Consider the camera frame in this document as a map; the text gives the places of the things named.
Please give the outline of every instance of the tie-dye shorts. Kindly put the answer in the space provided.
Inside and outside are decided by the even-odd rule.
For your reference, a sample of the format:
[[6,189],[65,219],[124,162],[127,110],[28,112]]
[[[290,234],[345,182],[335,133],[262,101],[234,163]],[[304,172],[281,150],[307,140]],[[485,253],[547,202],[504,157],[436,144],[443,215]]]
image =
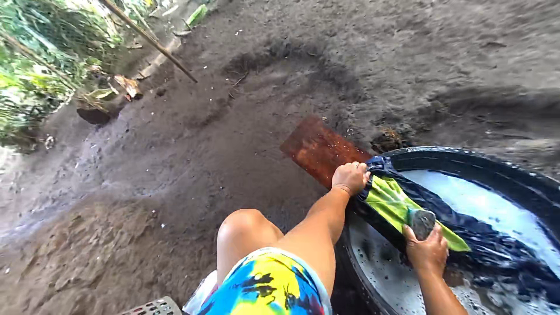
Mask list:
[[241,259],[204,302],[203,314],[332,314],[325,286],[302,259],[278,248]]

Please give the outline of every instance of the dirt ground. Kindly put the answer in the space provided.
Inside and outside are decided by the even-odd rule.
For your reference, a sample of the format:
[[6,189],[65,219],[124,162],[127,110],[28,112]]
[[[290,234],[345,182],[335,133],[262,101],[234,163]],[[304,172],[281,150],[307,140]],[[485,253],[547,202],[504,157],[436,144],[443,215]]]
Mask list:
[[325,193],[279,150],[311,113],[372,153],[390,128],[560,179],[557,1],[215,6],[176,52],[197,84],[166,62],[106,126],[64,107],[43,130],[54,148],[0,175],[3,313],[184,304],[228,214],[257,208],[286,232]]

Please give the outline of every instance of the person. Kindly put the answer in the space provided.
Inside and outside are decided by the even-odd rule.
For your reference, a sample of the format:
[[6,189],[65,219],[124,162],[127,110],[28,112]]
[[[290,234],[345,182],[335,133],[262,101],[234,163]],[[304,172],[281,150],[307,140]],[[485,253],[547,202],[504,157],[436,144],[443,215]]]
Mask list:
[[[334,245],[348,200],[370,177],[366,168],[339,166],[331,190],[286,235],[256,209],[229,215],[218,230],[217,285],[198,314],[332,314]],[[448,250],[440,226],[424,241],[408,226],[403,234],[427,314],[466,314],[443,280]]]

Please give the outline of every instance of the hand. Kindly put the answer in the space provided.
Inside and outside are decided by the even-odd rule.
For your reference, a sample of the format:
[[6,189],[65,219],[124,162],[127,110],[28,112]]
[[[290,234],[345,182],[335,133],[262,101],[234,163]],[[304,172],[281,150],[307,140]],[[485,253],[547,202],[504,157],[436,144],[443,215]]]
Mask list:
[[408,225],[403,225],[403,234],[407,239],[408,260],[417,275],[443,277],[449,250],[447,240],[441,233],[441,225],[436,223],[428,238],[423,241],[416,238]]
[[370,172],[366,172],[365,163],[352,162],[341,165],[334,171],[333,188],[340,188],[350,196],[362,191],[370,180]]

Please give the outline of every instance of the bamboo pole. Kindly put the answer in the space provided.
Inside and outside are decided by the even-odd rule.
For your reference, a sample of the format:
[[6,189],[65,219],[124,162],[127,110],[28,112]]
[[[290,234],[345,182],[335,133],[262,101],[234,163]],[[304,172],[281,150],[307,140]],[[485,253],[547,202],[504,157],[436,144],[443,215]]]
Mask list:
[[43,60],[40,56],[35,54],[33,51],[31,51],[25,45],[21,44],[19,40],[9,36],[4,31],[0,31],[0,36],[2,38],[4,38],[5,41],[10,43],[12,46],[17,48],[24,56],[36,61],[37,63],[49,68],[49,70],[56,73],[57,76],[59,76],[62,79],[62,82],[66,86],[68,86],[69,88],[74,89],[74,90],[78,89],[78,86],[75,85],[72,82],[72,80],[70,80],[70,78],[65,73],[61,72],[59,69],[56,69],[52,64],[47,63],[45,60]]
[[195,79],[190,72],[175,58],[169,50],[165,49],[160,43],[158,43],[155,39],[148,35],[143,29],[138,27],[136,23],[134,23],[126,14],[123,13],[111,0],[99,0],[104,6],[106,6],[111,12],[115,13],[118,17],[121,18],[128,26],[130,26],[133,30],[139,33],[144,39],[146,39],[152,46],[154,46],[157,50],[159,50],[164,56],[166,56],[169,60],[171,60],[175,65],[181,69],[191,80],[195,83],[198,83],[197,79]]

